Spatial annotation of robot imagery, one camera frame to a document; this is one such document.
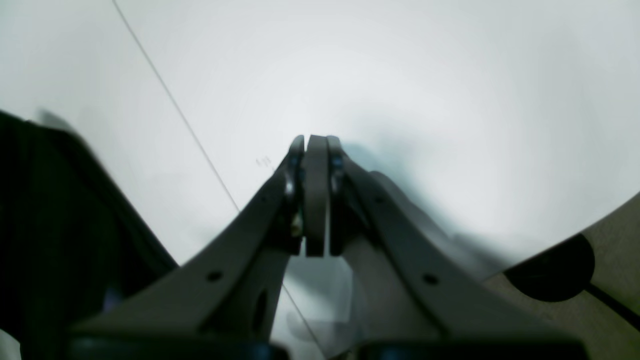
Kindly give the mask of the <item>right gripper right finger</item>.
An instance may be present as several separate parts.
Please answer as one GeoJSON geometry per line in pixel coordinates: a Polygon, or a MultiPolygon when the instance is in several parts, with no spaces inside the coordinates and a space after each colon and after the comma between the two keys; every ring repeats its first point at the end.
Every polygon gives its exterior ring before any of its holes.
{"type": "Polygon", "coordinates": [[[525,313],[458,268],[373,174],[327,137],[330,254],[363,304],[357,360],[586,360],[575,337],[525,313]]]}

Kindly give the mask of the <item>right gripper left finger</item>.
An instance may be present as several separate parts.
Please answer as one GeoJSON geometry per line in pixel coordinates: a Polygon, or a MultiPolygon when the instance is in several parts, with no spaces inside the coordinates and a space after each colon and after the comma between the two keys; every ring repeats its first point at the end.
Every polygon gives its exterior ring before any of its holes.
{"type": "Polygon", "coordinates": [[[295,137],[245,208],[185,265],[75,326],[72,360],[288,360],[270,343],[291,256],[323,256],[326,136],[295,137]]]}

